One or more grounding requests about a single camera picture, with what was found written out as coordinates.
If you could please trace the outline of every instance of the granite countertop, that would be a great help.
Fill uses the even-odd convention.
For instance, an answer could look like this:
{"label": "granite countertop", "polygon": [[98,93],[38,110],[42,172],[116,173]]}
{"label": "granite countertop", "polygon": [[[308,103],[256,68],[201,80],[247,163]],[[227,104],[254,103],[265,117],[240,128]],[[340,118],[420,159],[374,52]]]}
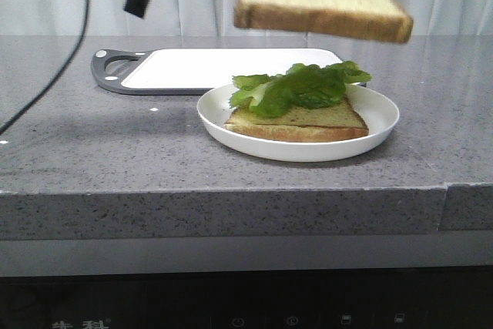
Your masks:
{"label": "granite countertop", "polygon": [[[0,36],[0,123],[75,38]],[[368,153],[284,163],[215,141],[198,96],[98,87],[99,49],[321,48],[374,76],[401,120]],[[429,234],[493,230],[493,37],[391,45],[327,36],[88,37],[43,99],[0,136],[0,240]]]}

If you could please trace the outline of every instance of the green lettuce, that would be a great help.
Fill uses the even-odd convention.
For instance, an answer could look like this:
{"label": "green lettuce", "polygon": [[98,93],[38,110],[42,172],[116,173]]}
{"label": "green lettuce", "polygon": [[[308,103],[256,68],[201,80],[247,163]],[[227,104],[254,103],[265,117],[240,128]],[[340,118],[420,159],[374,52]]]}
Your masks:
{"label": "green lettuce", "polygon": [[247,106],[263,117],[280,117],[292,106],[335,106],[342,101],[346,84],[370,80],[371,75],[353,61],[325,67],[297,63],[283,75],[234,76],[238,91],[232,94],[230,106]]}

